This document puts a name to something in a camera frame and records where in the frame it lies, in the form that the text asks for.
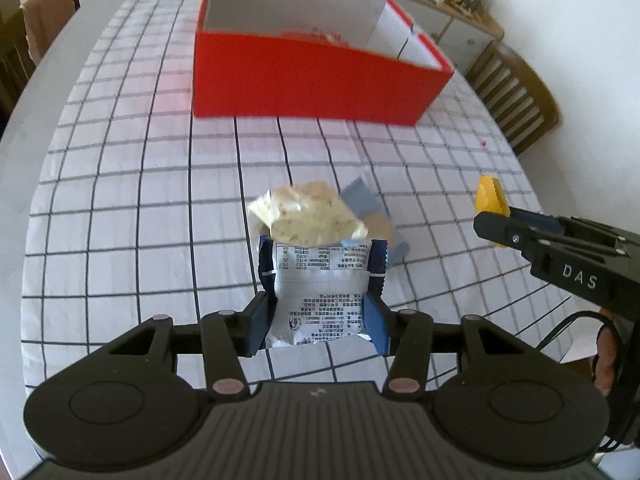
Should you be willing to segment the right human hand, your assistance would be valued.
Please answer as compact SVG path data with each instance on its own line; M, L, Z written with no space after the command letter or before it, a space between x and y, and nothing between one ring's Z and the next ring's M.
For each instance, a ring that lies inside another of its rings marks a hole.
M609 310L601 308L599 313L608 318L615 326L622 341L628 339L627 323ZM593 383L604 396L608 396L614 385L616 371L614 368L618 344L613 333L605 326L599 330L597 339L597 363L594 364Z

